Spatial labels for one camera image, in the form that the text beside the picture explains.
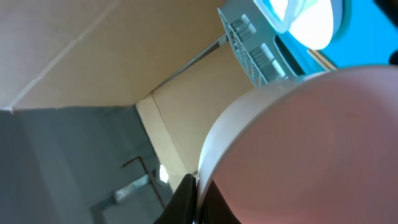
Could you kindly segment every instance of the metal rod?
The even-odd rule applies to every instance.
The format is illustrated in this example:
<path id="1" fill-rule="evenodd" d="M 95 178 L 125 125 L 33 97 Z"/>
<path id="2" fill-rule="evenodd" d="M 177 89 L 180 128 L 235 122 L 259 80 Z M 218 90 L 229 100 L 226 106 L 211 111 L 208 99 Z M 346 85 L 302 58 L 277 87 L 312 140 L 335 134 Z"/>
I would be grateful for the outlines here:
<path id="1" fill-rule="evenodd" d="M 141 156 L 137 156 L 137 157 L 135 157 L 135 158 L 133 158 L 133 159 L 130 159 L 130 160 L 127 161 L 125 164 L 123 164 L 123 165 L 121 166 L 121 168 L 126 167 L 127 165 L 129 165 L 130 163 L 132 163 L 132 162 L 134 162 L 134 161 L 136 161 L 136 160 L 139 160 L 139 162 L 141 163 L 142 168 L 144 169 L 145 174 L 148 174 L 149 177 L 152 177 L 151 174 L 148 172 L 147 167 L 145 166 L 144 161 L 142 160 L 142 157 L 141 157 Z M 157 199 L 159 200 L 160 204 L 162 205 L 162 207 L 163 207 L 163 209 L 164 209 L 166 206 L 165 206 L 165 204 L 163 203 L 163 200 L 162 200 L 162 198 L 160 197 L 159 192 L 156 190 L 156 187 L 155 187 L 154 182 L 152 181 L 152 178 L 149 178 L 149 183 L 151 184 L 152 188 L 154 189 L 154 192 L 155 192 L 155 194 L 156 194 L 156 197 L 157 197 Z"/>

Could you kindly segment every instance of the black object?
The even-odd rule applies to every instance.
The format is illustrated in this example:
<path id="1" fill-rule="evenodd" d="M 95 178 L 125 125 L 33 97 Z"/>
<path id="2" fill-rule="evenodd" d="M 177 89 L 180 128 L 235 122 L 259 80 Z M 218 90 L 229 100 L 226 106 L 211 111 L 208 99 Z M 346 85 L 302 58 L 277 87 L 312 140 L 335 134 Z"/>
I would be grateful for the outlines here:
<path id="1" fill-rule="evenodd" d="M 388 60 L 390 65 L 398 65 L 398 50 L 392 53 L 390 59 Z"/>
<path id="2" fill-rule="evenodd" d="M 154 224 L 192 224 L 197 205 L 196 197 L 196 180 L 192 174 L 187 174 Z"/>
<path id="3" fill-rule="evenodd" d="M 211 181 L 205 201 L 203 202 L 200 220 L 203 221 L 204 224 L 241 224 L 229 209 L 214 181 Z"/>
<path id="4" fill-rule="evenodd" d="M 192 224 L 197 205 L 197 186 L 193 175 L 187 174 L 174 192 L 161 216 L 154 224 Z M 240 224 L 225 202 L 214 181 L 211 182 L 201 209 L 204 224 Z"/>
<path id="5" fill-rule="evenodd" d="M 284 58 L 286 64 L 290 67 L 290 69 L 292 69 L 292 71 L 296 75 L 304 75 L 304 71 L 301 68 L 300 64 L 296 61 L 292 53 L 290 53 L 289 49 L 286 47 L 286 45 L 283 43 L 278 35 L 274 37 L 274 42 L 281 56 Z"/>
<path id="6" fill-rule="evenodd" d="M 385 13 L 395 27 L 398 27 L 398 0 L 375 0 L 374 2 Z"/>

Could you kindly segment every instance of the pink surface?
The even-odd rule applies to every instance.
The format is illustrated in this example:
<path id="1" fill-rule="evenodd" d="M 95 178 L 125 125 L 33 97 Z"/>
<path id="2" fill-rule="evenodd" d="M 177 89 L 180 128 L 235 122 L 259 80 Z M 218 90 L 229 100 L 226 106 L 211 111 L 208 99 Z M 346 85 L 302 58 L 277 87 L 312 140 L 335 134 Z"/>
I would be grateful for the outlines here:
<path id="1" fill-rule="evenodd" d="M 231 146 L 214 180 L 242 223 L 398 223 L 398 71 L 340 73 Z"/>

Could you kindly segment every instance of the gray wall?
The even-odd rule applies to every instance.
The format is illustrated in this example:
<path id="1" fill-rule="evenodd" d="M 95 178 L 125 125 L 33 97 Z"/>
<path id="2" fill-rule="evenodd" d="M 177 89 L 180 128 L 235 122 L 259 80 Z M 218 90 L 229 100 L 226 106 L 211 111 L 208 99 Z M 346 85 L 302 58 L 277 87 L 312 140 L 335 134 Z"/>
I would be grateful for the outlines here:
<path id="1" fill-rule="evenodd" d="M 92 223 L 89 208 L 159 162 L 133 108 L 0 114 L 0 194 L 7 223 Z M 163 200 L 168 186 L 157 186 Z M 104 211 L 107 223 L 152 223 L 162 212 L 145 186 Z"/>

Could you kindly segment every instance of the beige wall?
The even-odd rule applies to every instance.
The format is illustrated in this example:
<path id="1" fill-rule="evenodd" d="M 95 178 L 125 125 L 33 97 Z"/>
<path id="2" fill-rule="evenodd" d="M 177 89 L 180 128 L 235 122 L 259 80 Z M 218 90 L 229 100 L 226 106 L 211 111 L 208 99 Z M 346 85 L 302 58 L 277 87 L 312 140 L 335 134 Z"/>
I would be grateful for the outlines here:
<path id="1" fill-rule="evenodd" d="M 132 105 L 223 28 L 223 0 L 4 0 L 0 108 Z"/>
<path id="2" fill-rule="evenodd" d="M 138 102 L 150 140 L 169 174 L 197 170 L 201 147 L 213 123 L 251 89 L 250 79 L 228 44 Z"/>

